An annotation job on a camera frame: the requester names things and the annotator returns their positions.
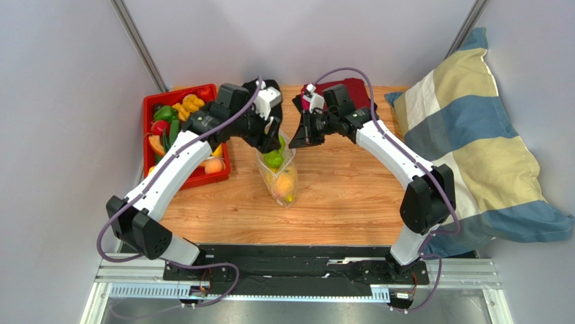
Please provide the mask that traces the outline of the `green apple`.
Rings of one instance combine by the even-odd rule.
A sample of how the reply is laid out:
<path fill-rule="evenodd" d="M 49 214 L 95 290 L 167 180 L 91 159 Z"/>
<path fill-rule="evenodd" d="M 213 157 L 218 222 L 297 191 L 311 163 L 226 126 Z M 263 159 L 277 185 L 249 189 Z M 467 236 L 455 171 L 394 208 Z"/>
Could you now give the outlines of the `green apple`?
<path fill-rule="evenodd" d="M 263 161 L 270 169 L 279 169 L 284 162 L 283 152 L 285 150 L 285 140 L 283 139 L 283 136 L 279 136 L 279 143 L 279 149 L 263 154 Z"/>

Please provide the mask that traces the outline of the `clear polka dot zip bag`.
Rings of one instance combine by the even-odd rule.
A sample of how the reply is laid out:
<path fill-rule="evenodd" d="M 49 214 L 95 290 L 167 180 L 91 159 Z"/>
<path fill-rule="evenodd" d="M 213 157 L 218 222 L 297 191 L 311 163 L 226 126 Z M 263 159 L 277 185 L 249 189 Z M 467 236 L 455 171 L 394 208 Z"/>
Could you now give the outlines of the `clear polka dot zip bag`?
<path fill-rule="evenodd" d="M 296 150 L 289 148 L 291 138 L 280 131 L 283 150 L 262 154 L 256 151 L 257 167 L 270 195 L 276 203 L 290 208 L 298 191 L 298 168 L 295 164 Z"/>

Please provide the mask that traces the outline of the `yellow banana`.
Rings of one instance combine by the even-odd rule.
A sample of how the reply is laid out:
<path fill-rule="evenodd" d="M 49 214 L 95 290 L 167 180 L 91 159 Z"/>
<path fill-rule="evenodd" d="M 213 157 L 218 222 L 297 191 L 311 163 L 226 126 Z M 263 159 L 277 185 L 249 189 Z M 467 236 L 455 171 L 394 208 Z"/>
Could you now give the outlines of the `yellow banana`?
<path fill-rule="evenodd" d="M 272 169 L 266 175 L 266 181 L 271 190 L 271 194 L 286 203 L 291 203 L 296 192 L 298 182 L 298 171 L 293 165 L 285 167 L 281 172 Z"/>

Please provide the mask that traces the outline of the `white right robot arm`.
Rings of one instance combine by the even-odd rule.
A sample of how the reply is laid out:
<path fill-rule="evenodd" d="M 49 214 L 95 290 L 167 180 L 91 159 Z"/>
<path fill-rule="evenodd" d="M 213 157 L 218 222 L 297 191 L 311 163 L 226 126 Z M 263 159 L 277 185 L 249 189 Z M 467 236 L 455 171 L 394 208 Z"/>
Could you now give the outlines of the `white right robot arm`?
<path fill-rule="evenodd" d="M 338 133 L 367 150 L 395 176 L 405 190 L 400 206 L 404 225 L 388 259 L 401 267 L 419 259 L 428 237 L 437 234 L 448 216 L 456 216 L 453 171 L 415 154 L 366 107 L 346 115 L 303 109 L 300 115 L 290 148 L 317 146 L 327 135 Z"/>

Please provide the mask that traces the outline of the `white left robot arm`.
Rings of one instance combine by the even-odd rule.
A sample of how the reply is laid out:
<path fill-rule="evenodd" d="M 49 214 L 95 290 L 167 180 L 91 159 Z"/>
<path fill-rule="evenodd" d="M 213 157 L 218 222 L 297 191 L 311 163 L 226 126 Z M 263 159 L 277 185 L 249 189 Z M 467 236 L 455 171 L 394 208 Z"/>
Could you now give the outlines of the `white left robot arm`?
<path fill-rule="evenodd" d="M 160 220 L 193 171 L 230 138 L 241 138 L 260 153 L 280 149 L 281 92 L 261 79 L 253 84 L 253 91 L 223 84 L 214 100 L 190 114 L 151 174 L 125 197 L 108 200 L 109 219 L 99 236 L 111 229 L 138 256 L 195 268 L 200 248 L 173 234 Z"/>

